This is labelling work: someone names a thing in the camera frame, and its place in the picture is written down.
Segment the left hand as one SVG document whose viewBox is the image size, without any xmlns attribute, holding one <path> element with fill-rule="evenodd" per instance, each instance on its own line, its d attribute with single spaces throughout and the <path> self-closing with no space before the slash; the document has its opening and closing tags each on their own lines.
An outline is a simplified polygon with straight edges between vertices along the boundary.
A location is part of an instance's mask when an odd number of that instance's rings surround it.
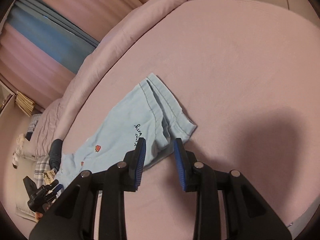
<svg viewBox="0 0 320 240">
<path fill-rule="evenodd" d="M 35 219 L 40 220 L 43 217 L 43 215 L 44 215 L 43 213 L 35 212 Z"/>
</svg>

